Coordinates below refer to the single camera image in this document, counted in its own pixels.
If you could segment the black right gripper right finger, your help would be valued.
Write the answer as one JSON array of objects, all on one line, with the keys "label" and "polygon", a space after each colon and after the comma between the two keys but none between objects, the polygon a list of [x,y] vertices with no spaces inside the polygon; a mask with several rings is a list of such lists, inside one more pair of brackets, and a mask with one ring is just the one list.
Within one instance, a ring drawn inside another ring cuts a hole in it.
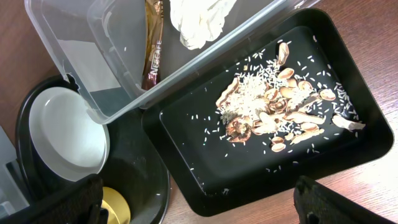
[{"label": "black right gripper right finger", "polygon": [[294,188],[300,224],[394,224],[306,176]]}]

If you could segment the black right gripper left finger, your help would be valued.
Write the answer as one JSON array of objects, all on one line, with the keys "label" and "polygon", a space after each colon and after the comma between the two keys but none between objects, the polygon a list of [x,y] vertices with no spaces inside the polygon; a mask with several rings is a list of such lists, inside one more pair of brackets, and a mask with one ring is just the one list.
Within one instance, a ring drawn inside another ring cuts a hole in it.
[{"label": "black right gripper left finger", "polygon": [[3,224],[100,224],[104,223],[103,180],[91,174],[71,186],[6,218]]}]

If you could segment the yellow plastic bowl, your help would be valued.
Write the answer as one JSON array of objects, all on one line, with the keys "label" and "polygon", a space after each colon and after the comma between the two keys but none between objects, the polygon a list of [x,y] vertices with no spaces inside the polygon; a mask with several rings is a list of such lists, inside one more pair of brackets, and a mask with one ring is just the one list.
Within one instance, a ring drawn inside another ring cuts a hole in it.
[{"label": "yellow plastic bowl", "polygon": [[101,208],[108,211],[107,224],[129,224],[131,211],[124,197],[116,190],[103,187]]}]

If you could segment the pale grey round plate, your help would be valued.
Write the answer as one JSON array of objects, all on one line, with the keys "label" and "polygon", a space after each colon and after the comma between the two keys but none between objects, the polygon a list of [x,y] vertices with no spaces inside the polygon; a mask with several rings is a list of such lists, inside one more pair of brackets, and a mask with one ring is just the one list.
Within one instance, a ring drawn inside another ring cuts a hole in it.
[{"label": "pale grey round plate", "polygon": [[94,122],[83,98],[68,88],[51,87],[37,95],[29,112],[29,132],[45,165],[72,182],[99,174],[109,156],[107,126]]}]

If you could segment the food scraps and rice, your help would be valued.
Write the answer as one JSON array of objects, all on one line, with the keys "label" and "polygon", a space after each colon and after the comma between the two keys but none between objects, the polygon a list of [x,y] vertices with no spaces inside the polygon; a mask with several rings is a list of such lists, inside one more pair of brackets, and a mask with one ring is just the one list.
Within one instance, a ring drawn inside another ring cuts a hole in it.
[{"label": "food scraps and rice", "polygon": [[194,170],[220,175],[297,165],[317,139],[358,133],[365,124],[313,44],[304,56],[279,41],[275,59],[256,52],[193,92],[184,151]]}]

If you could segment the brown gold snack wrapper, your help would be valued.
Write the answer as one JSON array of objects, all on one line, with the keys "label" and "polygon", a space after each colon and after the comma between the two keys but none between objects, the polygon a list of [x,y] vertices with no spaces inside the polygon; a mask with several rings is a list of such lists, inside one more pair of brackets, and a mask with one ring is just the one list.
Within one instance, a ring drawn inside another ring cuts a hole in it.
[{"label": "brown gold snack wrapper", "polygon": [[150,90],[160,82],[160,60],[164,26],[163,0],[145,0],[146,7],[146,58],[141,88]]}]

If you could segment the white tissue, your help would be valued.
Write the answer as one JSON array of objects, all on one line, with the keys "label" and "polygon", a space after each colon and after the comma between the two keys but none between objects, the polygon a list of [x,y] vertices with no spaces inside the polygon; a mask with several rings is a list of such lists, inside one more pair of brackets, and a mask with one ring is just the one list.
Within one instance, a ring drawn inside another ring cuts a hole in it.
[{"label": "white tissue", "polygon": [[202,48],[223,32],[236,0],[170,0],[170,19],[189,50]]}]

